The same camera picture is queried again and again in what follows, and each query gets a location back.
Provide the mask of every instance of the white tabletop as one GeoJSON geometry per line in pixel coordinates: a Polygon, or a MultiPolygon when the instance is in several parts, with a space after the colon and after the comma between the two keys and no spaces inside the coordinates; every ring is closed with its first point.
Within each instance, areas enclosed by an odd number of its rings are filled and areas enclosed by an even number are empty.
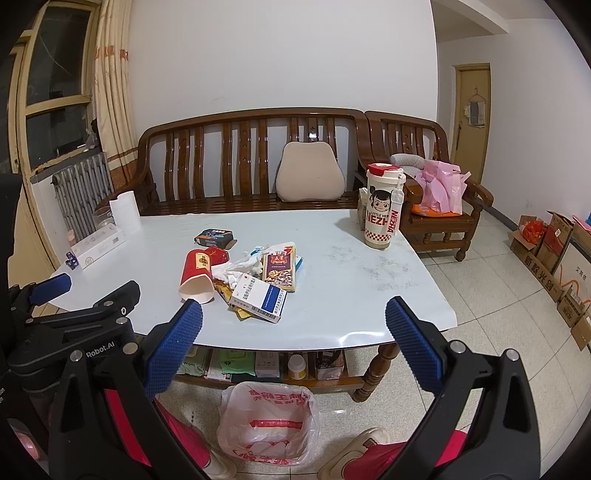
{"type": "Polygon", "coordinates": [[[356,210],[292,210],[142,217],[142,228],[84,270],[62,265],[72,289],[53,300],[72,311],[88,308],[129,280],[141,297],[129,314],[134,331],[147,334],[181,306],[178,285],[193,239],[206,228],[232,230],[238,260],[255,246],[294,242],[303,264],[279,323],[240,322],[216,293],[203,306],[195,343],[232,349],[312,351],[391,342],[384,310],[400,295],[421,320],[440,330],[457,326],[456,314],[431,275],[399,233],[386,250],[363,243],[356,210]]]}

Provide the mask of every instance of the white sneaker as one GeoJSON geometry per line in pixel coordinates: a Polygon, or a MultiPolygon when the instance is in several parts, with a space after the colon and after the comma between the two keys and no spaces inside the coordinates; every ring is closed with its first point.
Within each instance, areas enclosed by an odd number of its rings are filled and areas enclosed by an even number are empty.
{"type": "Polygon", "coordinates": [[[196,426],[193,426],[192,428],[205,442],[210,453],[209,463],[206,467],[202,468],[202,470],[207,473],[209,478],[212,480],[229,480],[234,478],[236,476],[236,472],[238,471],[234,462],[232,462],[222,452],[218,452],[215,448],[213,448],[211,444],[205,439],[205,435],[201,430],[199,430],[196,426]]]}
{"type": "Polygon", "coordinates": [[[318,471],[318,480],[343,480],[343,469],[347,463],[363,456],[372,445],[389,443],[390,434],[384,428],[374,427],[365,430],[318,471]]]}

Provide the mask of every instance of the red pants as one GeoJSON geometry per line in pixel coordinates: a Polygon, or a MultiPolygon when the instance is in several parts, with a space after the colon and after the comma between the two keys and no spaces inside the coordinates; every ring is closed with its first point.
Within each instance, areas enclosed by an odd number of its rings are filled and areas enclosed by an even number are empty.
{"type": "MultiPolygon", "coordinates": [[[[456,458],[465,440],[466,434],[464,432],[459,430],[453,432],[437,465],[442,465],[456,458]]],[[[369,447],[362,457],[347,463],[343,470],[345,480],[376,480],[394,461],[404,445],[406,445],[406,442],[369,447]]]]}
{"type": "MultiPolygon", "coordinates": [[[[125,414],[123,405],[121,404],[119,394],[116,390],[105,390],[105,396],[111,411],[111,416],[117,426],[119,437],[125,446],[127,454],[135,461],[150,466],[150,461],[148,460],[148,457],[146,457],[142,447],[139,445],[138,439],[135,437],[135,433],[131,428],[131,424],[125,414]]],[[[195,463],[201,468],[206,467],[209,464],[211,454],[209,453],[209,448],[199,434],[173,417],[158,401],[155,401],[155,403],[158,407],[158,411],[164,420],[166,420],[168,428],[187,451],[189,456],[193,458],[195,463]]]]}

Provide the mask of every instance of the baseboard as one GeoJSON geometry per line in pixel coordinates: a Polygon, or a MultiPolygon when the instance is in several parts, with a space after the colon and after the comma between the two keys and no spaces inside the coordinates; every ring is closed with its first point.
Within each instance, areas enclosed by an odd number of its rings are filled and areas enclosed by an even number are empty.
{"type": "Polygon", "coordinates": [[[505,225],[508,229],[514,231],[517,230],[517,224],[511,220],[509,217],[503,215],[499,210],[494,207],[484,207],[484,209],[490,213],[494,218],[500,221],[503,225],[505,225]]]}

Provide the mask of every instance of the wooden sofa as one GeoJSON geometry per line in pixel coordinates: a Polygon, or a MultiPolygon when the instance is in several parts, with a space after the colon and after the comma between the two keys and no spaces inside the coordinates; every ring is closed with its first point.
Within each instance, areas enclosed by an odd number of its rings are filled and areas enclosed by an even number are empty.
{"type": "Polygon", "coordinates": [[[357,208],[357,192],[345,192],[335,202],[284,203],[271,186],[274,179],[268,172],[267,122],[283,119],[287,123],[289,141],[324,141],[335,157],[335,119],[354,123],[359,162],[373,162],[367,119],[359,110],[342,108],[268,108],[217,113],[179,120],[149,128],[139,139],[137,169],[131,182],[117,194],[133,190],[142,215],[172,215],[182,213],[252,212],[284,209],[357,208]],[[319,134],[322,126],[322,138],[319,134]],[[300,138],[300,127],[303,137],[300,138]],[[223,195],[206,197],[203,172],[219,168],[217,164],[204,164],[204,130],[219,128],[222,134],[220,179],[223,195]],[[233,166],[232,130],[238,129],[238,157],[233,166]],[[160,201],[150,170],[150,151],[154,140],[165,139],[164,196],[160,201]],[[251,158],[252,142],[256,142],[255,158],[251,158]],[[256,162],[252,175],[252,163],[256,162]],[[233,171],[236,171],[235,189],[233,171]]]}
{"type": "MultiPolygon", "coordinates": [[[[369,122],[373,158],[377,162],[389,163],[389,157],[395,153],[410,153],[425,157],[423,134],[429,130],[434,135],[433,159],[449,163],[447,152],[447,137],[443,128],[436,123],[411,116],[396,115],[386,112],[365,112],[369,122]]],[[[359,159],[356,177],[365,180],[367,163],[359,159]]],[[[470,214],[464,213],[457,217],[428,218],[411,213],[414,204],[419,204],[423,198],[423,189],[412,178],[407,176],[405,184],[405,199],[400,218],[400,231],[417,252],[439,249],[455,249],[456,260],[462,261],[470,242],[480,212],[484,206],[492,206],[493,196],[479,183],[467,180],[467,189],[463,200],[472,205],[470,214]],[[452,239],[453,233],[463,233],[462,239],[452,239]],[[433,234],[443,234],[441,240],[432,240],[433,234]]]]}

